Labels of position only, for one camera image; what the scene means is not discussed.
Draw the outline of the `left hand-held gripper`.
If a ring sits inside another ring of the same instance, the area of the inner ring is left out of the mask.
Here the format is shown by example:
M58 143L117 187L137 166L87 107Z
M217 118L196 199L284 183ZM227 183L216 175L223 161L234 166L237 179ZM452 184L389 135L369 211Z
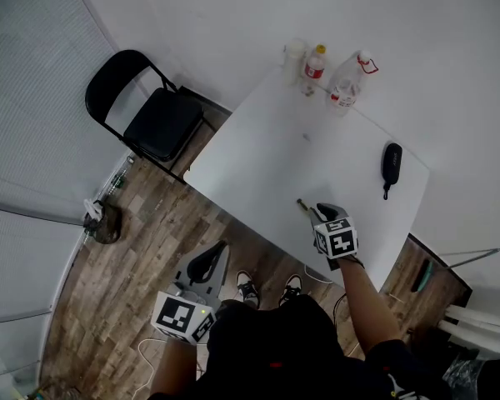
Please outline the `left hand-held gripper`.
M196 345L216 321L230 247L216 241L185 255L167 290L157 294L151 324L160 333Z

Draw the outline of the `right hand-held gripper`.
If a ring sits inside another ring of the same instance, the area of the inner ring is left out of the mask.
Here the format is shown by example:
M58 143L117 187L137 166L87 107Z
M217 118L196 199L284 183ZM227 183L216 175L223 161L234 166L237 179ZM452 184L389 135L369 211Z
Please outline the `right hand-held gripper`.
M358 234L344 208L319 202L317 210L310 207L307 214L312 224L313 245L328 259L345 258L358 252Z

